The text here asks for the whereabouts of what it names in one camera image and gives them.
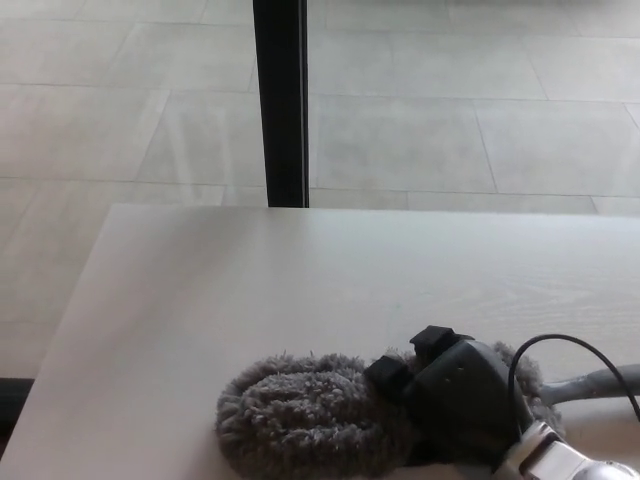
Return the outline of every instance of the gray handle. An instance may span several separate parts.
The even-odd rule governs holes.
[[[618,367],[634,395],[640,395],[640,364]],[[540,396],[547,405],[587,400],[590,398],[624,397],[622,387],[613,374],[605,369],[563,382],[542,386]]]

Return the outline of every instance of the gray fabric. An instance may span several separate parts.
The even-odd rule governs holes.
[[[495,347],[509,365],[513,351]],[[398,354],[417,373],[415,355]],[[402,408],[382,399],[364,378],[365,364],[344,355],[281,355],[254,364],[218,400],[222,454],[252,480],[380,477],[402,466],[418,437]],[[536,418],[559,424],[539,398],[537,366],[523,358],[518,382]]]

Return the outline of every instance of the black cable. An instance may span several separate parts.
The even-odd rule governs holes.
[[[618,383],[620,384],[624,392],[627,394],[627,397],[629,398],[629,402],[631,402],[631,406],[633,407],[633,411],[636,414],[638,421],[640,422],[640,407],[638,406],[638,402],[636,401],[636,398],[633,395],[633,392],[631,391],[631,389],[629,388],[629,385],[627,384],[626,380],[624,379],[620,371],[616,368],[616,366],[611,362],[611,360],[609,360],[596,347],[588,344],[584,340],[580,340],[579,338],[572,337],[571,335],[564,335],[562,333],[548,333],[545,335],[537,335],[531,338],[530,340],[527,340],[526,342],[524,342],[522,346],[518,348],[518,350],[516,351],[515,355],[513,356],[511,366],[509,367],[509,377],[508,377],[508,384],[507,384],[507,391],[509,395],[509,410],[510,410],[509,413],[511,414],[511,418],[513,419],[514,425],[516,425],[516,429],[518,431],[518,437],[522,435],[522,428],[521,428],[520,422],[518,421],[518,412],[516,407],[516,403],[518,400],[516,398],[516,392],[515,392],[516,369],[518,367],[518,362],[520,361],[520,358],[522,357],[522,355],[524,355],[524,352],[526,352],[529,349],[529,347],[531,347],[532,345],[535,345],[536,343],[539,343],[539,342],[543,342],[545,340],[565,340],[567,342],[575,343],[577,345],[580,345],[583,348],[586,348],[591,353],[593,353],[596,357],[602,360],[602,362],[607,366],[607,368],[611,370],[611,373],[613,373],[613,376],[616,377],[616,380],[618,380]]]

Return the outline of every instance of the floor tile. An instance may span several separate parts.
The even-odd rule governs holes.
[[[266,207],[268,206],[267,189],[265,187],[225,188],[222,205],[228,207]]]
[[[329,0],[327,28],[448,32],[446,0]]]
[[[253,0],[209,0],[200,21],[209,25],[253,25]]]
[[[327,23],[327,0],[307,0],[307,28],[323,30]]]
[[[400,95],[545,98],[515,37],[392,34],[391,40]]]
[[[640,196],[640,132],[623,105],[476,107],[499,192]]]
[[[640,37],[637,0],[567,0],[566,8],[585,37]]]
[[[104,218],[131,184],[44,182],[0,255],[7,322],[57,325]]]
[[[640,101],[640,39],[528,37],[552,100]]]
[[[393,60],[387,34],[310,34],[309,90],[336,95],[391,95]]]
[[[453,29],[488,35],[577,35],[560,0],[449,0]]]
[[[137,24],[106,83],[245,92],[254,59],[250,27]]]
[[[35,378],[56,327],[0,321],[0,377]]]
[[[21,88],[0,109],[0,176],[131,180],[168,93]]]
[[[494,191],[470,102],[326,97],[318,186]]]
[[[409,192],[412,210],[496,213],[596,213],[589,197]]]
[[[593,197],[593,203],[601,215],[640,215],[640,198]]]
[[[248,93],[174,92],[138,179],[264,185],[259,97]]]
[[[197,22],[207,0],[86,0],[77,18],[138,22]]]
[[[127,203],[221,205],[224,187],[209,185],[167,185],[138,183],[133,186]]]
[[[325,0],[307,0],[307,28],[324,28]],[[209,0],[201,23],[253,25],[253,0]]]
[[[0,178],[0,252],[27,209],[36,187],[34,182]]]
[[[0,82],[98,85],[131,30],[127,23],[0,22]]]
[[[0,18],[71,19],[84,0],[2,0]]]
[[[19,91],[20,85],[0,85],[0,108],[7,108]]]
[[[407,210],[409,208],[406,192],[312,188],[309,196],[312,208],[362,210]]]

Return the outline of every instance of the tiled floor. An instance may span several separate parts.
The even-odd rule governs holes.
[[[308,0],[313,206],[640,214],[640,0]],[[113,202],[264,205],[251,0],[0,0],[0,375]]]

